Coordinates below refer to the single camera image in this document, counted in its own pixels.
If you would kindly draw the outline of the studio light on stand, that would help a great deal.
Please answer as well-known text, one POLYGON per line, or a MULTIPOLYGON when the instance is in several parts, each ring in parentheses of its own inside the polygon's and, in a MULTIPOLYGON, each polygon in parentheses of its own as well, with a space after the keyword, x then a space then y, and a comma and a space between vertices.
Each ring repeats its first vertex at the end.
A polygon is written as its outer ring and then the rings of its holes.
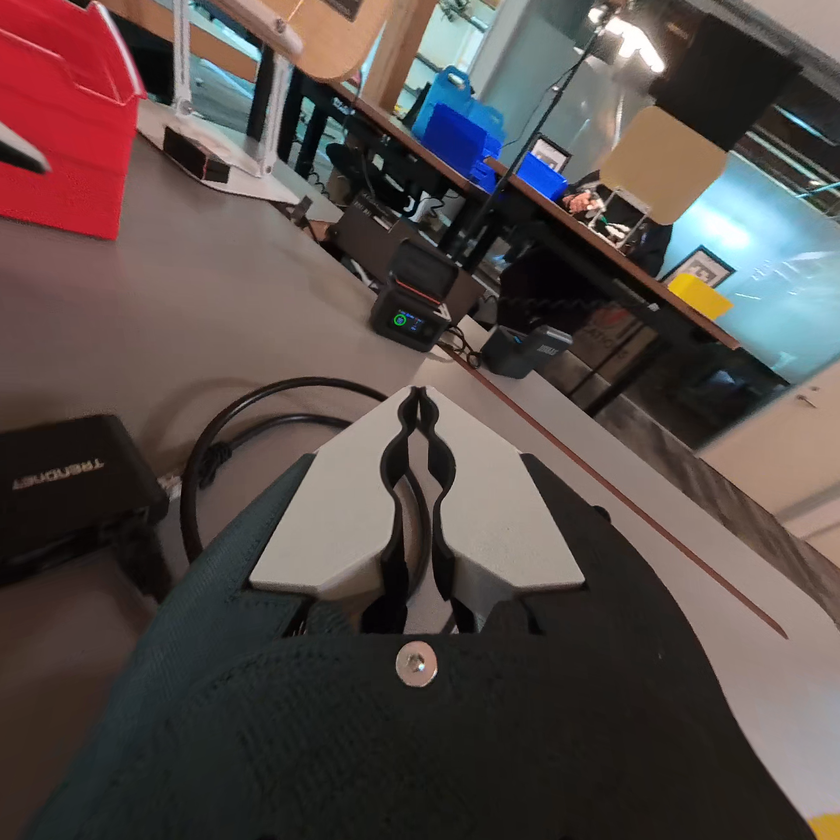
POLYGON ((547 122, 552 111, 560 104, 565 92, 572 83, 574 76, 578 73, 580 68, 587 62, 590 56, 595 51, 595 46, 604 33, 611 33, 621 39, 621 47, 629 48, 629 55, 639 54, 643 62, 655 74, 660 74, 664 71, 665 65, 662 59, 658 56, 656 49, 653 47, 649 38, 644 32, 635 24, 631 22, 628 17, 629 2, 599 2, 593 3, 590 7, 587 19, 592 24, 591 36, 585 42, 583 49, 580 51, 575 63, 561 73, 560 77, 553 81, 550 87, 547 87, 542 94, 537 106, 533 110, 532 115, 539 113, 539 119, 535 122, 532 131, 528 137, 523 140, 517 149, 517 154, 512 162, 507 167, 505 173, 497 179, 493 189, 484 199, 483 203, 476 206, 472 215, 469 217, 469 224, 462 227, 462 233, 459 234, 454 242, 453 248, 448 254, 453 257, 456 264, 464 266, 463 258, 466 254, 472 239, 478 239, 483 228, 483 223, 498 197, 501 195, 504 187, 508 184, 511 177, 515 175, 521 162, 526 154, 530 152, 532 145, 539 139, 542 132, 543 125, 547 122), (547 94, 551 93, 552 97, 548 104, 538 112, 543 100, 547 94))

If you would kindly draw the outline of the dark equipment case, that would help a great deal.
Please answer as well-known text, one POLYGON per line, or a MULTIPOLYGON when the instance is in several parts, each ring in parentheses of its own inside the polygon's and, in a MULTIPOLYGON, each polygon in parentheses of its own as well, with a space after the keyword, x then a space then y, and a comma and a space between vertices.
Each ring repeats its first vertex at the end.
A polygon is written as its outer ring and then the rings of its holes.
MULTIPOLYGON (((355 196, 339 221, 329 226, 327 234, 330 253, 360 267, 376 290, 385 284, 392 258, 405 239, 425 250, 437 250, 415 223, 363 192, 355 196)), ((477 279, 460 269, 445 300, 454 322, 459 323, 487 293, 477 279)))

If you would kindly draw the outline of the black portable power station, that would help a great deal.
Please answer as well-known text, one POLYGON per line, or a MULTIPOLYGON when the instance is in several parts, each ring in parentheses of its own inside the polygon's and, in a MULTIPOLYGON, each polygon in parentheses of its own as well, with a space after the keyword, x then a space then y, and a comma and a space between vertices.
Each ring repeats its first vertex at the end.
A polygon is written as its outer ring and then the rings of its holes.
POLYGON ((410 350, 429 352, 453 324, 446 298, 458 274, 449 257, 405 238, 371 310, 371 329, 410 350))

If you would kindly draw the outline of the low blue storage bin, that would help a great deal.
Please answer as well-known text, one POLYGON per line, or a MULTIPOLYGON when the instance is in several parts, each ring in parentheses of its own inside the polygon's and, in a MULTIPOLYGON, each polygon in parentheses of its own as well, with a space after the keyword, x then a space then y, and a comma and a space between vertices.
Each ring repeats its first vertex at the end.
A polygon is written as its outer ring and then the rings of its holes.
POLYGON ((564 175, 532 152, 524 155, 513 174, 551 202, 557 202, 568 188, 564 175))

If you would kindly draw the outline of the wooden post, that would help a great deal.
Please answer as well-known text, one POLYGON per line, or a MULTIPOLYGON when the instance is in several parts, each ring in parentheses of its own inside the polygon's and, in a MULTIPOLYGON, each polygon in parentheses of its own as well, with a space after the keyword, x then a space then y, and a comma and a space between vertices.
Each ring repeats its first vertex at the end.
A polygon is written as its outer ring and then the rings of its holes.
POLYGON ((363 100, 393 112, 437 5, 437 1, 394 1, 365 74, 363 100))

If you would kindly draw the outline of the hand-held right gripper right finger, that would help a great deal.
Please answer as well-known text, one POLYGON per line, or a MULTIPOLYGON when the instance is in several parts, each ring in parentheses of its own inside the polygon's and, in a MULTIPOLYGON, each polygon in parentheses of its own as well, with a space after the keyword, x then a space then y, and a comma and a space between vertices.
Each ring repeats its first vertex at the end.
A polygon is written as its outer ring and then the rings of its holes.
POLYGON ((443 393, 423 389, 433 508, 432 562, 455 626, 472 634, 493 607, 580 590, 585 577, 522 453, 443 393))

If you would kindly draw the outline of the black network adapter box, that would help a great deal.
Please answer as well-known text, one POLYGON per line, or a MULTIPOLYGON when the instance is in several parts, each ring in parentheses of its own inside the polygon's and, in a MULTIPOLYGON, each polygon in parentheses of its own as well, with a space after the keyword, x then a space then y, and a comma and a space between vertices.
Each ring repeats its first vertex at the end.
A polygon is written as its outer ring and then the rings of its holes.
POLYGON ((170 499, 114 414, 2 432, 1 582, 111 550, 145 595, 172 578, 155 528, 170 499))

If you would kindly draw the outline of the small black charger box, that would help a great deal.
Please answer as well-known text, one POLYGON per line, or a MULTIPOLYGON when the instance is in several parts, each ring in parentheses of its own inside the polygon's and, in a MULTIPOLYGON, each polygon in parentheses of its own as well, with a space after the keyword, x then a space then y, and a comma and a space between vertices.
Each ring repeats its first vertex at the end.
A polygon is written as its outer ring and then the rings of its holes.
POLYGON ((528 333, 497 325, 479 352, 480 365, 495 375, 521 380, 566 352, 572 342, 567 332, 545 324, 528 333))

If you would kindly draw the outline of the black box red stripe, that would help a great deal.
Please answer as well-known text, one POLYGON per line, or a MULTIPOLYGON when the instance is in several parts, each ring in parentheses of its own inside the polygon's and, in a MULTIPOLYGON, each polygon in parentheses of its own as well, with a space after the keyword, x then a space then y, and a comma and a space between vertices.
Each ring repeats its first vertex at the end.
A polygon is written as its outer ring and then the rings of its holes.
POLYGON ((163 153, 184 172, 212 185, 228 184, 230 165, 205 145, 174 130, 164 128, 163 153))

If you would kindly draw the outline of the red plastic bin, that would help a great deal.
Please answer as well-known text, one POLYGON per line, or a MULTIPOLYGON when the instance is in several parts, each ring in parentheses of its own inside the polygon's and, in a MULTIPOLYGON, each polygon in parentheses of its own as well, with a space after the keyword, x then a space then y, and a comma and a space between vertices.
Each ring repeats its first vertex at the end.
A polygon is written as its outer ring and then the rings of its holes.
POLYGON ((2 163, 2 216, 117 239, 144 99, 105 6, 1 2, 2 123, 48 165, 37 174, 2 163))

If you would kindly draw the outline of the white base board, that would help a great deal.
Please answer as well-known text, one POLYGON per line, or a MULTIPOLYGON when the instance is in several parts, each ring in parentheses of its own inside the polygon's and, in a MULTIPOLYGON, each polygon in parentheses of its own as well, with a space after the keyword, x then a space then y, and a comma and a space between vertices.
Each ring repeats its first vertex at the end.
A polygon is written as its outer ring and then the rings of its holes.
POLYGON ((309 184, 279 162, 275 154, 268 154, 261 143, 241 132, 207 121, 198 114, 181 115, 170 106, 142 100, 138 109, 137 130, 178 170, 216 192, 295 206, 309 188, 309 184), (166 126, 205 145, 227 162, 230 165, 228 184, 199 182, 171 161, 162 151, 166 126))

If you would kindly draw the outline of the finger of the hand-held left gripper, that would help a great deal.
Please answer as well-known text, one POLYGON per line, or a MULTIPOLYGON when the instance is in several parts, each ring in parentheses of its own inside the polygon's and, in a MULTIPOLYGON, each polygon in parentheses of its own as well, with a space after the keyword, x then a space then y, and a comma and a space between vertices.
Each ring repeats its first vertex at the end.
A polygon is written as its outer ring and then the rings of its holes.
POLYGON ((46 157, 5 123, 1 122, 1 163, 35 174, 50 172, 46 157))

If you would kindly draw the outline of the white storage cabinet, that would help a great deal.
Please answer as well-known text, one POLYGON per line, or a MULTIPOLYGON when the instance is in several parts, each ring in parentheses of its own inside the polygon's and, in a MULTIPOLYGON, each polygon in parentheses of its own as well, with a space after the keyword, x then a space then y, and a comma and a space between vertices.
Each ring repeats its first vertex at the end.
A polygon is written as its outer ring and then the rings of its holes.
POLYGON ((839 563, 839 361, 712 440, 699 458, 839 563))

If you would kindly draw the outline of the small yellow bin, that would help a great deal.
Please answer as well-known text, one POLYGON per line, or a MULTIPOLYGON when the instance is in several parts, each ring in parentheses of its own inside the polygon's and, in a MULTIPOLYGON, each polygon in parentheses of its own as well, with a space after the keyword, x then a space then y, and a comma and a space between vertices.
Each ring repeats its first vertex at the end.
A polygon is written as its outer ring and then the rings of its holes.
POLYGON ((705 319, 715 322, 733 309, 734 304, 716 288, 690 273, 680 273, 667 284, 668 290, 705 319))

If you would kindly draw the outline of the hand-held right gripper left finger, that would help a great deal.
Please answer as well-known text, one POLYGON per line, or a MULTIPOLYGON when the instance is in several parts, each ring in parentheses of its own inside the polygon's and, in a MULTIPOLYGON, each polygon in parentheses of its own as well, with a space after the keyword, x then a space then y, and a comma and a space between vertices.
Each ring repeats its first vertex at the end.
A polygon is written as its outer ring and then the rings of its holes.
POLYGON ((257 591, 352 607, 361 631, 401 634, 424 576, 424 494, 407 386, 321 446, 249 576, 257 591))

